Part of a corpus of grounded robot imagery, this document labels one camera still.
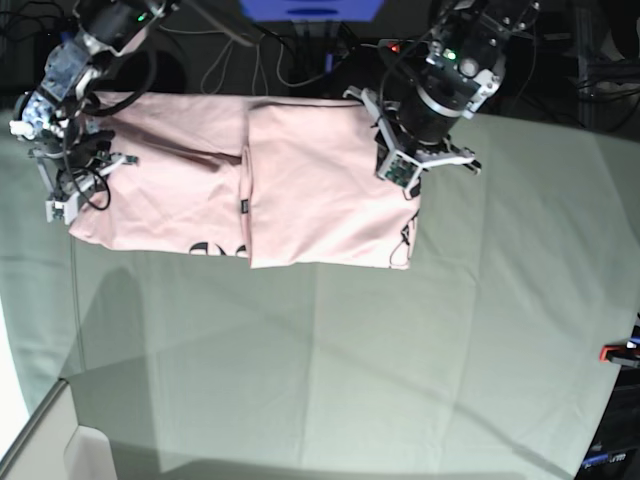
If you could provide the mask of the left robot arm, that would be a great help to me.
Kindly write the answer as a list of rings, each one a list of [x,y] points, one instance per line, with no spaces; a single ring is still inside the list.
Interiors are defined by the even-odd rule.
[[[500,88],[511,37],[533,26],[536,1],[449,1],[418,39],[380,47],[386,64],[376,89],[348,87],[343,96],[362,104],[377,130],[377,178],[419,193],[423,174],[482,165],[450,131],[471,119]]]

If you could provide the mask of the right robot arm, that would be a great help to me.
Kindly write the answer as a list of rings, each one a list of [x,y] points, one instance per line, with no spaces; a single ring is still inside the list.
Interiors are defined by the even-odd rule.
[[[96,83],[115,60],[143,44],[174,6],[172,1],[77,2],[77,33],[53,49],[39,85],[16,103],[10,132],[33,145],[29,155],[48,192],[48,221],[71,225],[84,207],[108,209],[108,202],[98,204],[93,196],[109,195],[110,174],[136,164],[136,157],[112,151],[115,133],[99,121],[149,90],[157,73],[156,49],[147,48],[149,71],[142,85],[115,105],[101,106]]]

